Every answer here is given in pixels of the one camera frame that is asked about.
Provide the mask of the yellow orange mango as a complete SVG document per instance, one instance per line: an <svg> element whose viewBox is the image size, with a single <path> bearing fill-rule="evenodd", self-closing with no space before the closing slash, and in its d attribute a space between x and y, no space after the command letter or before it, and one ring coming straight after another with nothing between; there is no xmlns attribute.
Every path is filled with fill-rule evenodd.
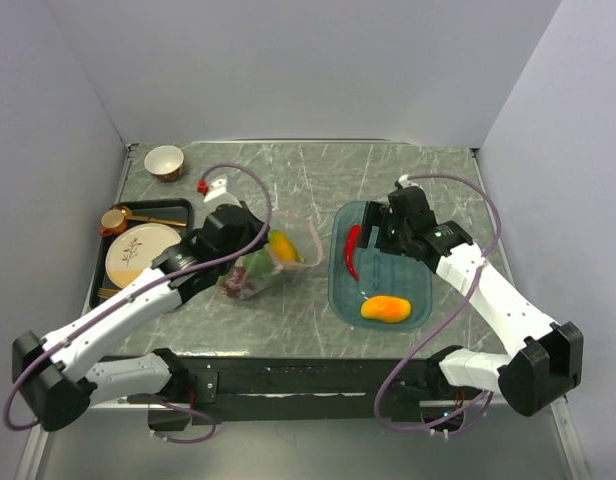
<svg viewBox="0 0 616 480"><path fill-rule="evenodd" d="M360 308L364 319L387 324L401 323L409 318L411 312L412 306L407 299L387 295L370 297Z"/></svg>

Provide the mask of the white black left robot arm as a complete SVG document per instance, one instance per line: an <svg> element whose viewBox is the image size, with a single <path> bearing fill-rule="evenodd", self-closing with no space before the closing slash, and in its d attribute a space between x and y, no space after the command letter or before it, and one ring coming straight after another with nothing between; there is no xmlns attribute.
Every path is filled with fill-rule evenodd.
<svg viewBox="0 0 616 480"><path fill-rule="evenodd" d="M270 221L258 219L244 203L222 204L113 298L43 338L20 336L12 345L11 392L24 398L48 432L119 397L153 395L172 402L188 394L189 371L168 348L121 361L103 357L144 324L215 285L239 257L262 249Z"/></svg>

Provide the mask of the dark red apple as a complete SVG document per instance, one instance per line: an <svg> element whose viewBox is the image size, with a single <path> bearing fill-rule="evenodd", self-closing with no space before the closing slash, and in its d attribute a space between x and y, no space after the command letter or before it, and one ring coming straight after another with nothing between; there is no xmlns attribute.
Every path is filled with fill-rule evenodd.
<svg viewBox="0 0 616 480"><path fill-rule="evenodd" d="M244 300L254 294L253 283L243 266L234 267L226 276L221 286L222 292L233 299Z"/></svg>

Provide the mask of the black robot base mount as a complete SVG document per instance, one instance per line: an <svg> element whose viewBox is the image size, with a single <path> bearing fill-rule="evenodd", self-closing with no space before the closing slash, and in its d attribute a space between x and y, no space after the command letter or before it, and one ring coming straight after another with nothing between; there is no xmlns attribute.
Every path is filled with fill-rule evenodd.
<svg viewBox="0 0 616 480"><path fill-rule="evenodd" d="M106 370L140 357L108 356L95 366L89 383L94 406L104 394ZM160 389L124 385L120 397L147 404L149 395L192 406L217 423L229 421L326 420L372 418L375 396L395 359L311 359L253 357L177 358L173 378ZM139 362L140 372L148 370ZM473 387L453 387L442 380L432 362L410 361L384 393L381 412L395 422L421 420L422 402L467 406L477 398Z"/></svg>

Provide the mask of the orange green mango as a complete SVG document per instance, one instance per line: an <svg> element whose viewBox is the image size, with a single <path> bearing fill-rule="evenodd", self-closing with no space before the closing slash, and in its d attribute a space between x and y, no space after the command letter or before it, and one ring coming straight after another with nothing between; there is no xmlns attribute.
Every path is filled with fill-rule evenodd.
<svg viewBox="0 0 616 480"><path fill-rule="evenodd" d="M268 236L268 245L280 262L302 262L302 257L297 248L283 231L271 230Z"/></svg>

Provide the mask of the red chili pepper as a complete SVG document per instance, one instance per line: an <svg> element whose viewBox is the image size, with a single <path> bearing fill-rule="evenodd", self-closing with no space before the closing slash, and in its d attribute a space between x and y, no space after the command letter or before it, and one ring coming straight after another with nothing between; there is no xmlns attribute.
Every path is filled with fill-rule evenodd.
<svg viewBox="0 0 616 480"><path fill-rule="evenodd" d="M354 253L357 248L357 240L361 233L361 226L359 224L352 225L348 231L346 244L344 248L344 262L347 271L355 281L359 280L359 275L354 265Z"/></svg>

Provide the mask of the clear zip top bag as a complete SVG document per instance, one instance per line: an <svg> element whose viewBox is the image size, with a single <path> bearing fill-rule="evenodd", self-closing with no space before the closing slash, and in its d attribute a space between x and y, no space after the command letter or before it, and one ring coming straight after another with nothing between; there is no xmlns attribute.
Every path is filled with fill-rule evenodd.
<svg viewBox="0 0 616 480"><path fill-rule="evenodd" d="M319 265L323 247L312 218L276 211L268 242L260 250L240 257L219 281L221 292L246 300L301 270Z"/></svg>

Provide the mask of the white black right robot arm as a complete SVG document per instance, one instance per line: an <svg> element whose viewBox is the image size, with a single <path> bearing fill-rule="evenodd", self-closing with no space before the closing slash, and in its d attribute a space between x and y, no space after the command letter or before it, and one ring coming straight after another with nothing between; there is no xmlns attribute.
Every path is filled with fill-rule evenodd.
<svg viewBox="0 0 616 480"><path fill-rule="evenodd" d="M502 354L450 346L429 357L424 386L433 396L448 398L459 387L489 391L530 417L580 384L581 330L533 306L459 224L438 222L420 187L398 188L385 203L368 202L357 244L423 263L463 296L502 343Z"/></svg>

